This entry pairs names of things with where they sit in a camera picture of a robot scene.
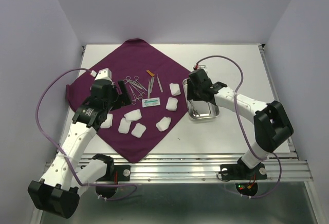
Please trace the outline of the curved white handle tweezers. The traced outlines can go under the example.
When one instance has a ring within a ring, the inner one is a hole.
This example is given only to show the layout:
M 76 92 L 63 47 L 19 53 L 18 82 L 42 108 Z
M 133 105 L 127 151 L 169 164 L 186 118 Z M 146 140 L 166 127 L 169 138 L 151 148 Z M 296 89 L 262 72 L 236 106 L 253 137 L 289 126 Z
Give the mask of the curved white handle tweezers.
M 199 113 L 198 113 L 197 109 L 195 108 L 195 106 L 194 106 L 194 104 L 193 104 L 193 101 L 190 100 L 189 103 L 190 103 L 190 105 L 191 105 L 191 107 L 192 107 L 192 109 L 193 109 L 194 114 L 195 114 L 196 116 L 199 116 Z

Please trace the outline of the suture packet white green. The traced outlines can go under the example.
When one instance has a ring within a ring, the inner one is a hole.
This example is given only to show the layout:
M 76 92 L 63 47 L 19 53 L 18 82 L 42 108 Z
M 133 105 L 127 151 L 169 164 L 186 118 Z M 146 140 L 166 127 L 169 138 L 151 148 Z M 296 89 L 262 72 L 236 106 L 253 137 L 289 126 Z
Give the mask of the suture packet white green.
M 159 106 L 160 105 L 160 98 L 147 98 L 142 99 L 141 101 L 142 107 L 152 107 L 152 106 Z

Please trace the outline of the curved tip tweezers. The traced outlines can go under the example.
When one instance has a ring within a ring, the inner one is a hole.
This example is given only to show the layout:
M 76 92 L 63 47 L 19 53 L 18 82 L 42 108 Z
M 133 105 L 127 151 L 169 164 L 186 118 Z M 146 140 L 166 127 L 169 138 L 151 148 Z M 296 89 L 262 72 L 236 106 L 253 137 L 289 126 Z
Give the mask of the curved tip tweezers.
M 148 80 L 148 99 L 150 98 L 150 91 L 151 91 L 151 80 Z

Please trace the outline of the straight serrated tweezers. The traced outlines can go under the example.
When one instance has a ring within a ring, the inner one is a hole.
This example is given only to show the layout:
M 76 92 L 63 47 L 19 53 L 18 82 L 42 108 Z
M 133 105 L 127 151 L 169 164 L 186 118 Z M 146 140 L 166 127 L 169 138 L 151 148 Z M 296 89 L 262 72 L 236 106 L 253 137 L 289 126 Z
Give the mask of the straight serrated tweezers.
M 163 88 L 162 88 L 162 85 L 161 85 L 160 78 L 159 78 L 158 75 L 156 76 L 156 78 L 157 78 L 157 82 L 158 82 L 158 86 L 159 86 L 160 92 L 163 93 Z

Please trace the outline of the scalpel with orange cover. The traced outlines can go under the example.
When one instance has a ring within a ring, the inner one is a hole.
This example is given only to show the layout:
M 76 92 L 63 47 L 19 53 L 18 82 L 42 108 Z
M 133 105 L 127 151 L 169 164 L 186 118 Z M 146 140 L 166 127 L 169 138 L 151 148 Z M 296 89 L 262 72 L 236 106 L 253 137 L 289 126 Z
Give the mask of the scalpel with orange cover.
M 152 73 L 150 70 L 146 70 L 146 72 L 151 76 L 151 79 L 150 79 L 150 84 L 149 84 L 149 93 L 152 92 L 152 88 L 153 88 L 153 83 L 154 83 L 154 78 L 155 78 L 155 74 Z

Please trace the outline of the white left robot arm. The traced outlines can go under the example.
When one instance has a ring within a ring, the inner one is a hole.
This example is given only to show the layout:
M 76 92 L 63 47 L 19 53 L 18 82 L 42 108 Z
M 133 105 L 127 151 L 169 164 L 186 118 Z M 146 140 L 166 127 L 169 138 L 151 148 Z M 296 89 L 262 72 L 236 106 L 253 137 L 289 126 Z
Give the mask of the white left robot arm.
M 75 169 L 109 111 L 130 104 L 123 81 L 114 84 L 109 78 L 95 79 L 90 96 L 75 112 L 53 163 L 40 180 L 33 180 L 28 186 L 28 194 L 37 209 L 68 219 L 76 211 L 82 194 L 97 180 L 118 181 L 113 158 L 104 154 L 94 155 L 78 173 Z

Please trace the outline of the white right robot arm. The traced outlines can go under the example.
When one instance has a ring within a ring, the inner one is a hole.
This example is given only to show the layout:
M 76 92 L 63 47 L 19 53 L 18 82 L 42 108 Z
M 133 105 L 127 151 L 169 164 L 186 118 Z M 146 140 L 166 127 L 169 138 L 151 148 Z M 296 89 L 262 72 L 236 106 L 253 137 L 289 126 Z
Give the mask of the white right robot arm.
M 204 101 L 236 113 L 241 126 L 241 117 L 254 125 L 255 142 L 241 157 L 236 171 L 248 178 L 255 167 L 273 153 L 294 133 L 293 126 L 283 105 L 278 101 L 266 103 L 237 93 L 222 82 L 212 83 L 203 69 L 189 74 L 187 79 L 189 101 Z

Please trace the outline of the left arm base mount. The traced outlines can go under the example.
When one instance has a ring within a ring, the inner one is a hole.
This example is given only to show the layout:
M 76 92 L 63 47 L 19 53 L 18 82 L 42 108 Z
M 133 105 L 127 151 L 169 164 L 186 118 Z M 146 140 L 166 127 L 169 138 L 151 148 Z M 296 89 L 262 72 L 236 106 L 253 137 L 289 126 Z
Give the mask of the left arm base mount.
M 91 170 L 92 173 L 91 176 L 88 176 L 88 179 L 94 179 L 94 183 L 96 184 L 110 182 L 118 185 L 120 182 L 130 181 L 131 166 L 127 164 L 115 165 L 114 159 L 111 156 L 96 154 L 92 157 L 86 168 Z M 97 195 L 103 200 L 114 200 L 113 197 L 118 190 L 118 187 L 95 187 Z

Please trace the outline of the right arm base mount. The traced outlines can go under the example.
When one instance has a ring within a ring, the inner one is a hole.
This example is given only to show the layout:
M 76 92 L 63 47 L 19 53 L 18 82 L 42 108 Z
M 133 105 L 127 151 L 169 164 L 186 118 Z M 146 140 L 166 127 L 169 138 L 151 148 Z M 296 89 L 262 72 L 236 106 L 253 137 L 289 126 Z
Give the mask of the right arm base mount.
M 248 198 L 254 198 L 258 192 L 257 181 L 268 178 L 264 164 L 259 163 L 250 169 L 241 158 L 236 163 L 221 164 L 216 177 L 222 182 L 237 181 L 237 193 Z

